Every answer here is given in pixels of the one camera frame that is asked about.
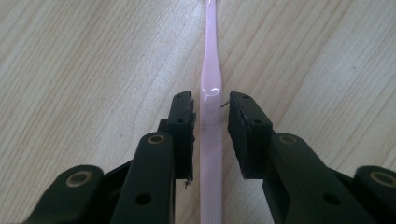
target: toothbrush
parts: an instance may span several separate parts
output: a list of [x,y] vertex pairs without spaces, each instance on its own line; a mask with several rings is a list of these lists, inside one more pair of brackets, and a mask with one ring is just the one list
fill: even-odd
[[221,223],[221,73],[216,35],[216,0],[205,0],[205,57],[200,92],[201,223]]

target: wood grain surface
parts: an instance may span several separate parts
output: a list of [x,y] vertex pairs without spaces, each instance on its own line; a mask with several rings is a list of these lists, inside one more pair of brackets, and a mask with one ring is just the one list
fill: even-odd
[[[205,2],[0,1],[0,222],[18,223],[62,171],[108,172],[191,90],[199,113]],[[396,169],[396,1],[218,1],[224,102],[251,95],[276,132],[333,169]],[[271,223],[226,132],[223,223]],[[199,129],[195,136],[199,139]],[[195,181],[177,181],[177,223],[199,223]]]

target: metal pin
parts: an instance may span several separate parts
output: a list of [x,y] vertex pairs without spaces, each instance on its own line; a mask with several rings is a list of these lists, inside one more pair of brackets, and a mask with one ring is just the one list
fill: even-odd
[[191,185],[191,180],[189,178],[186,179],[186,182],[184,182],[186,185],[184,186],[184,189],[187,188],[187,186]]
[[221,107],[224,107],[224,106],[226,106],[226,105],[229,105],[230,104],[230,101],[227,101],[224,105],[222,105]]

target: pink toothbrush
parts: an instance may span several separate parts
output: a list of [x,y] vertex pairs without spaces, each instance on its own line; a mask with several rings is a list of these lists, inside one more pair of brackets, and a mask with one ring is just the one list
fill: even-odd
[[216,36],[216,0],[205,0],[205,57],[200,93],[201,223],[221,223],[221,73]]

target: wooden table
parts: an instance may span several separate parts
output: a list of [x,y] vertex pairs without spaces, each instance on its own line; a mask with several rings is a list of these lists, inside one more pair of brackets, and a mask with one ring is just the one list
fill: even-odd
[[[132,159],[176,93],[199,113],[204,18],[203,0],[1,1],[0,222],[25,220],[70,167]],[[396,1],[221,0],[218,28],[224,102],[251,95],[344,174],[396,169]],[[224,223],[271,223],[227,114]],[[199,223],[199,141],[194,167],[189,188],[177,181],[177,223]]]

